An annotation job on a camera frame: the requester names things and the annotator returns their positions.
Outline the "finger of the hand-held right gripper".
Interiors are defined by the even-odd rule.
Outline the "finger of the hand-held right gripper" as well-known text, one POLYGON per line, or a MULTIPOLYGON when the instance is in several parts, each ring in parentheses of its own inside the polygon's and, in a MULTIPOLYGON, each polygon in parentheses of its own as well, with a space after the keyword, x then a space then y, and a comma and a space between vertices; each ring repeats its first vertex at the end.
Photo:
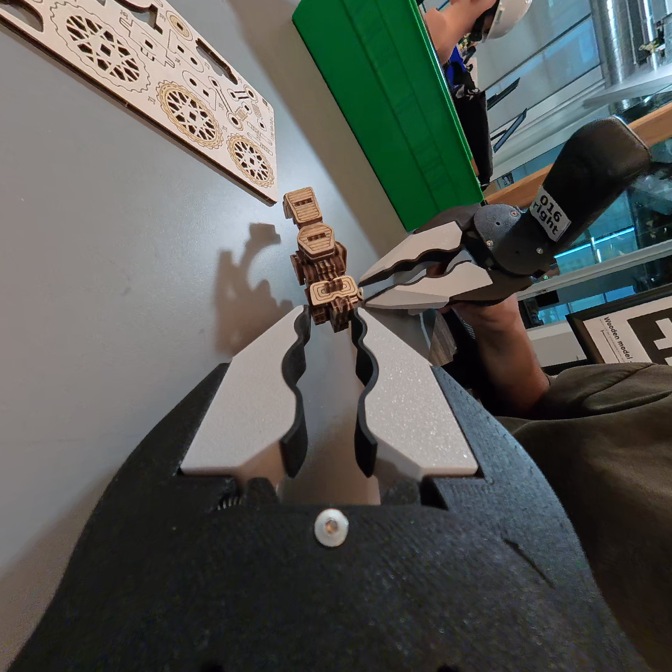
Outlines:
MULTIPOLYGON (((410 234, 383 256, 359 279, 360 286, 387 280, 401 271, 410 271, 423 263, 447 264, 461 249, 463 231, 456 222, 410 234)), ((464 261, 440 277, 423 277, 411 284, 397 284, 393 289, 471 289, 472 263, 464 261)))
POLYGON ((492 284, 487 269, 471 257, 454 257, 443 275, 424 274, 412 282, 398 283, 365 301, 367 308, 422 311, 446 306, 460 294, 492 284))

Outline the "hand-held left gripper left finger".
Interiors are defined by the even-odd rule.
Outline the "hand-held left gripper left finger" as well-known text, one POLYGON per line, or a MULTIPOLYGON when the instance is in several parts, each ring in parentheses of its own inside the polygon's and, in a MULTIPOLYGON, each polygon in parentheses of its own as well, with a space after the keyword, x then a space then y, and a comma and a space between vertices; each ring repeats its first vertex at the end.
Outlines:
POLYGON ((256 477, 278 488, 298 475, 308 437, 297 383, 311 320, 294 308, 232 358, 181 463, 185 475, 256 477))

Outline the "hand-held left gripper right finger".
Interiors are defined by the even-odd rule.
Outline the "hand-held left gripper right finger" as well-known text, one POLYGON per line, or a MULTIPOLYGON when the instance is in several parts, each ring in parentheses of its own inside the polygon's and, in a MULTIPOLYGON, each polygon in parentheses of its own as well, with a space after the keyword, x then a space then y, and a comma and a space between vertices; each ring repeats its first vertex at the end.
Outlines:
POLYGON ((356 461, 377 480, 380 496, 403 480, 474 476, 476 458, 428 359, 363 308, 353 315, 351 338, 364 386, 356 461))

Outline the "wooden model assembly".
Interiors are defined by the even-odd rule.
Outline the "wooden model assembly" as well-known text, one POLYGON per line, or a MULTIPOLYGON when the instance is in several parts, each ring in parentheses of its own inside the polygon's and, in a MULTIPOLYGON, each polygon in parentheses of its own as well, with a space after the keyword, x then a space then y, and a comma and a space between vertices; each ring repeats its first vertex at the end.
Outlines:
POLYGON ((310 315, 316 325, 330 323, 335 333, 348 328, 363 291, 347 274, 347 249, 336 240, 312 188, 283 196, 283 212, 298 228, 296 253, 291 261, 304 287, 310 315))

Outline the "grey desk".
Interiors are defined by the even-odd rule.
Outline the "grey desk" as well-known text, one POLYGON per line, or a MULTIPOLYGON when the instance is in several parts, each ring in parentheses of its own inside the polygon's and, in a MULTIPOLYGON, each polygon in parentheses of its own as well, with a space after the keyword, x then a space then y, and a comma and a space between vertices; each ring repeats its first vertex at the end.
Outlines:
MULTIPOLYGON (((406 235, 293 23, 298 1, 171 1, 273 106, 280 196, 311 186, 359 278, 406 235)), ((302 301, 296 227, 1 26, 1 670, 130 452, 302 301)), ((291 503, 378 503, 348 332, 313 327, 291 503)))

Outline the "person's right hand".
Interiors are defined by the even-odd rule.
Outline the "person's right hand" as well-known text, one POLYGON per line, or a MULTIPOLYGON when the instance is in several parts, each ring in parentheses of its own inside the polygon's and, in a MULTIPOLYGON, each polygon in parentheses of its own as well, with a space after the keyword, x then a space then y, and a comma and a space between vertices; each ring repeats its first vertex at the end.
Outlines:
POLYGON ((493 305, 476 302, 457 302, 439 309, 447 314, 454 311, 475 334, 525 333, 525 325, 520 315, 516 295, 493 305))

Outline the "wooden beam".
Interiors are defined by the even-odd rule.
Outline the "wooden beam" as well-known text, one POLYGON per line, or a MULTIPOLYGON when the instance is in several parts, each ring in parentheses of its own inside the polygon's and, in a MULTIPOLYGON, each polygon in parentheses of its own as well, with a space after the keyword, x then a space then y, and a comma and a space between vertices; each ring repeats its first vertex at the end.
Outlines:
MULTIPOLYGON (((671 103, 633 121, 630 128, 648 147, 671 138, 671 103)), ((551 168, 552 164, 547 165, 514 184, 485 196, 484 200, 488 204, 504 203, 526 208, 532 203, 551 168)))

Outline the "framed marker poster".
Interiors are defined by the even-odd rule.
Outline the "framed marker poster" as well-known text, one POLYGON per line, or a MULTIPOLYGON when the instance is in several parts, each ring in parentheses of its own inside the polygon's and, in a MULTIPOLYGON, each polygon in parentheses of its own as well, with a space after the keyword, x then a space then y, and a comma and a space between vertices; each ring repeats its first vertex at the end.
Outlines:
POLYGON ((612 302, 567 316, 593 364, 671 365, 671 297, 612 302))

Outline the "green plastic bin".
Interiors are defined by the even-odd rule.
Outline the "green plastic bin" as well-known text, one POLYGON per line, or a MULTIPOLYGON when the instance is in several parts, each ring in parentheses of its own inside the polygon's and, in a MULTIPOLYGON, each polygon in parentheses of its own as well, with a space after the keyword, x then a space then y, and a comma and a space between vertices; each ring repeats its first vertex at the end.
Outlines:
POLYGON ((301 1, 292 21, 406 231, 482 202, 415 1, 301 1))

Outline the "brown shirt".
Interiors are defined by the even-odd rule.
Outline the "brown shirt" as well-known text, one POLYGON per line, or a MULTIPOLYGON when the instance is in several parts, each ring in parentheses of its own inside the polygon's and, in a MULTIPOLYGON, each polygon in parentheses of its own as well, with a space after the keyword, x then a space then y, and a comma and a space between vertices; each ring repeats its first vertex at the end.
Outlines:
POLYGON ((558 496, 628 638, 670 671, 671 367, 571 368, 499 421, 558 496))

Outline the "wooden gear parts sheet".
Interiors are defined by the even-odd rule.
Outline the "wooden gear parts sheet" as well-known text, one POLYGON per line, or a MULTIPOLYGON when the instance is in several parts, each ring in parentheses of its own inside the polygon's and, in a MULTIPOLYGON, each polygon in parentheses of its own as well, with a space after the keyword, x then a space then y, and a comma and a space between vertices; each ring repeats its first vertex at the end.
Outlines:
POLYGON ((272 105, 170 1, 2 1, 1 21, 278 201, 272 105))

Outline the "mannequin with white helmet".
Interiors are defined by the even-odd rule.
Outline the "mannequin with white helmet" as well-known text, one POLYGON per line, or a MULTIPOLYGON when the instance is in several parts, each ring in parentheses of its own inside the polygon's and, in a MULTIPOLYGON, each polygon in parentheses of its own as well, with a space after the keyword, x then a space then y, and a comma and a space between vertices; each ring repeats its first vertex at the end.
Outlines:
POLYGON ((532 1, 448 1, 444 8, 431 9, 423 17, 482 188, 492 176, 488 105, 485 92, 468 69, 468 60, 480 43, 511 32, 531 5, 532 1))

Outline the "metal duct pipes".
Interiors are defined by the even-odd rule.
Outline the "metal duct pipes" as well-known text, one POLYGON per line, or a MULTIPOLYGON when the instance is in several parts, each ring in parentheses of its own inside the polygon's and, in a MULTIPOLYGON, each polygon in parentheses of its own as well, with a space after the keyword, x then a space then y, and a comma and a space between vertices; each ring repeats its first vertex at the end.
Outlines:
POLYGON ((587 110, 623 112, 671 93, 671 2, 590 1, 604 88, 587 110))

